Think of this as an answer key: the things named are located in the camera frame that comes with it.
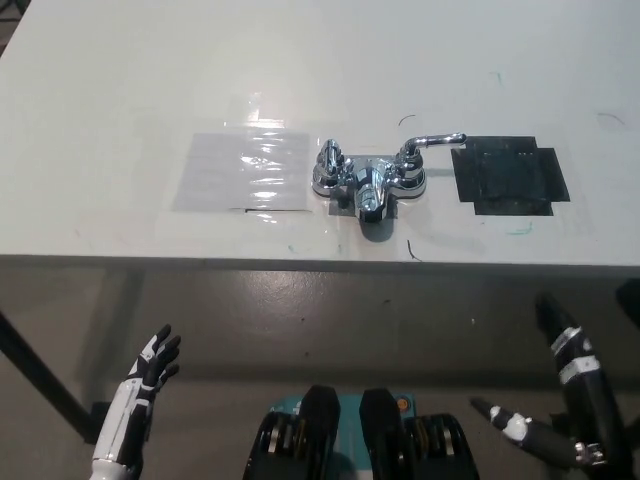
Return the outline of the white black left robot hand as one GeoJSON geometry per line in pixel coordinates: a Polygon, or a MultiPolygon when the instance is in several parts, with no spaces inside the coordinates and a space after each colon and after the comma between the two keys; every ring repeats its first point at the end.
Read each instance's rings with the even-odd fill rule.
{"type": "Polygon", "coordinates": [[[179,371],[181,337],[162,327],[136,357],[119,384],[101,427],[91,462],[91,480],[138,479],[155,400],[179,371]]]}

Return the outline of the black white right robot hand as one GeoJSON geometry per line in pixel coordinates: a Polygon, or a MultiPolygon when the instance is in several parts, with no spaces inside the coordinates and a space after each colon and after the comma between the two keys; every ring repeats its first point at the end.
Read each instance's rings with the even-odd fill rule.
{"type": "Polygon", "coordinates": [[[536,298],[538,327],[553,354],[571,434],[475,397],[473,408],[513,445],[590,479],[633,479],[633,451],[613,390],[592,342],[550,294],[536,298]]]}

